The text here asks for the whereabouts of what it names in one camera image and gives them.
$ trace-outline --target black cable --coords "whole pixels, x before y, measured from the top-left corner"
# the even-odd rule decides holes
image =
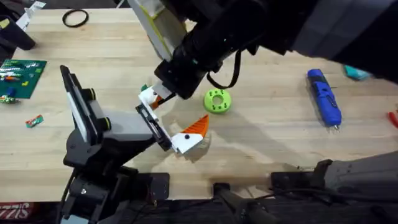
[[[204,205],[204,204],[211,203],[211,202],[214,202],[214,199],[205,200],[205,201],[203,201],[203,202],[193,203],[193,204],[187,205],[187,206],[185,206],[185,207],[182,207],[182,208],[180,208],[180,209],[176,209],[176,210],[174,210],[174,211],[169,211],[169,210],[167,210],[167,211],[165,211],[165,212],[144,211],[144,212],[140,212],[141,214],[144,214],[142,217],[140,217],[140,219],[146,217],[147,215],[158,215],[158,214],[165,214],[165,213],[177,213],[177,212],[182,212],[182,211],[184,211],[184,210],[186,210],[186,209],[189,209],[189,208],[192,208],[192,207],[196,207],[196,206],[199,206],[199,205]]]
[[[149,204],[149,203],[145,203],[138,211],[136,211],[136,216],[135,216],[134,219],[132,220],[131,224],[133,224],[133,223],[136,221],[138,215],[142,212],[142,210],[143,210],[148,204]]]
[[[398,198],[377,198],[377,197],[355,196],[355,195],[346,195],[346,194],[327,192],[327,191],[324,191],[324,190],[316,190],[316,189],[282,190],[280,192],[276,192],[274,194],[261,196],[261,197],[258,197],[256,199],[264,199],[264,198],[274,197],[274,196],[277,196],[277,195],[285,195],[287,193],[314,193],[314,194],[320,194],[320,195],[328,195],[328,196],[336,197],[336,198],[342,198],[342,199],[345,199],[345,200],[355,200],[355,201],[358,201],[358,202],[398,203]]]
[[[161,99],[161,100],[159,100],[159,102],[157,102],[157,104],[160,106],[160,105],[164,104],[165,102],[167,102],[168,100],[172,99],[172,98],[175,97],[175,96],[176,96],[176,94],[175,94],[175,93],[172,93],[172,94],[170,94],[170,96],[168,96],[166,99]]]
[[[85,19],[84,19],[83,21],[79,22],[78,24],[74,24],[74,25],[67,24],[67,17],[68,17],[70,14],[74,13],[74,12],[84,12],[84,14],[86,14]],[[62,22],[63,22],[63,25],[65,25],[65,26],[67,26],[67,27],[70,27],[70,28],[77,28],[77,27],[81,27],[82,25],[86,24],[86,22],[88,21],[88,18],[89,18],[88,12],[86,12],[85,10],[83,10],[83,9],[71,9],[71,10],[67,11],[67,12],[62,16]]]
[[[229,217],[229,219],[231,219],[232,223],[238,224],[238,223],[237,223],[237,220],[236,220],[236,218],[235,218],[235,216],[234,216],[234,213],[231,211],[231,209],[230,209],[229,206],[226,204],[226,202],[225,202],[222,198],[220,198],[220,202],[221,202],[221,204],[223,204],[225,210],[226,210],[227,213],[228,213],[228,217]]]
[[[236,82],[238,81],[239,78],[239,73],[241,71],[241,57],[242,57],[242,50],[239,49],[235,53],[235,64],[234,64],[234,73],[232,74],[232,80],[231,83],[228,86],[223,86],[218,84],[214,79],[210,76],[210,72],[207,73],[207,80],[216,88],[220,90],[225,90],[227,88],[234,87]]]
[[[72,171],[72,173],[70,174],[70,177],[69,177],[69,180],[68,180],[68,183],[67,183],[65,189],[63,190],[62,198],[61,198],[60,204],[58,205],[58,209],[57,209],[57,217],[55,219],[55,224],[59,224],[61,222],[62,207],[63,207],[63,204],[65,203],[65,199],[67,198],[70,185],[71,185],[73,179],[75,178],[76,173],[77,173],[77,171],[76,171],[76,169],[74,169]]]

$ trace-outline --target teal object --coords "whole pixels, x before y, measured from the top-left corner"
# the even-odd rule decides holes
[[[146,84],[144,84],[143,86],[141,86],[141,91],[144,91],[144,90],[146,90],[146,89],[148,89],[148,86],[147,86]]]
[[[25,125],[27,128],[33,128],[34,126],[36,126],[37,124],[40,124],[41,122],[44,121],[43,116],[40,114],[38,116],[36,116],[34,119],[26,121]]]
[[[222,114],[227,112],[232,104],[231,95],[225,90],[209,90],[203,98],[203,104],[210,113]]]
[[[366,78],[369,78],[371,76],[370,73],[356,69],[354,67],[351,67],[349,65],[344,65],[344,70],[346,72],[346,76],[353,78],[355,80],[364,80]]]

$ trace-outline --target green plastic donut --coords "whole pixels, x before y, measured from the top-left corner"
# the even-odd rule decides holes
[[[214,99],[219,98],[221,103],[214,103]],[[209,90],[203,99],[205,108],[210,113],[221,114],[229,110],[232,103],[231,95],[225,90]]]

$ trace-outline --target small colorful box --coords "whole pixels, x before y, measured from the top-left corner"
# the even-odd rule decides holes
[[[35,117],[34,119],[26,121],[25,124],[27,128],[33,128],[36,124],[40,124],[43,121],[43,116],[40,114],[37,115],[37,117]]]
[[[13,103],[18,103],[18,100],[15,99],[14,97],[3,95],[0,96],[0,103],[13,104]]]

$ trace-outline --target blue plastic tool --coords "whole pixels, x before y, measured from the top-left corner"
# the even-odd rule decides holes
[[[320,69],[311,69],[307,75],[323,122],[326,126],[335,127],[338,130],[338,126],[341,124],[341,111],[328,81]]]

